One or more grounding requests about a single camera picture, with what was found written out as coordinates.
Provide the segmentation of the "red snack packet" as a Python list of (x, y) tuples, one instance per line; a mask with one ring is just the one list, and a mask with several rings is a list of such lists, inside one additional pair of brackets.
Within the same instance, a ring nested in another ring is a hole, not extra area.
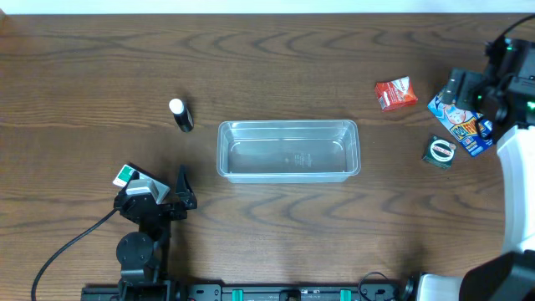
[(409, 76), (388, 82), (379, 82), (374, 91), (383, 111), (397, 110), (418, 101)]

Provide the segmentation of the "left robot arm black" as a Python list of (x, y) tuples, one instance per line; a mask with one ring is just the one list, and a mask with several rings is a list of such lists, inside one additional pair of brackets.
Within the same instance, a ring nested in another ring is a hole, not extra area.
[(124, 165), (113, 184), (120, 187), (113, 208), (138, 230), (121, 238), (116, 248), (120, 263), (120, 300), (184, 300), (180, 284), (168, 274), (171, 223), (187, 218), (197, 199), (186, 168), (178, 171), (175, 190), (165, 183)]

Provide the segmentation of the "blue fever patch packet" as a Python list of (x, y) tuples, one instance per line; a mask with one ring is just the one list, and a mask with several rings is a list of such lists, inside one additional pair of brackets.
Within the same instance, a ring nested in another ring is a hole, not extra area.
[(460, 110), (454, 105), (442, 102), (444, 90), (442, 89), (427, 105), (430, 112), (445, 126), (457, 142), (472, 156), (476, 157), (489, 149), (492, 140), (483, 140), (479, 133), (488, 135), (492, 131), (492, 123), (482, 119), (479, 130), (476, 121), (482, 117), (475, 111)]

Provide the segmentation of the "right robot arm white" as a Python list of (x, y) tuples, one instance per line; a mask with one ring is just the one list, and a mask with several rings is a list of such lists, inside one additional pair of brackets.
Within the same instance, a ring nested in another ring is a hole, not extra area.
[(534, 44), (501, 35), (486, 46), (480, 73), (453, 69), (443, 102), (491, 125), (503, 179), (504, 233), (499, 255), (466, 274), (420, 273), (398, 300), (532, 300), (534, 298)]

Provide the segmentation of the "green round tape box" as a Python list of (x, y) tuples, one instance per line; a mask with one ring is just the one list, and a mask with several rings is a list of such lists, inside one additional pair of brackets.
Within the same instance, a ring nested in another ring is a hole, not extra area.
[(447, 170), (451, 167), (455, 158), (456, 145), (439, 136), (432, 135), (422, 156), (422, 160), (441, 169)]

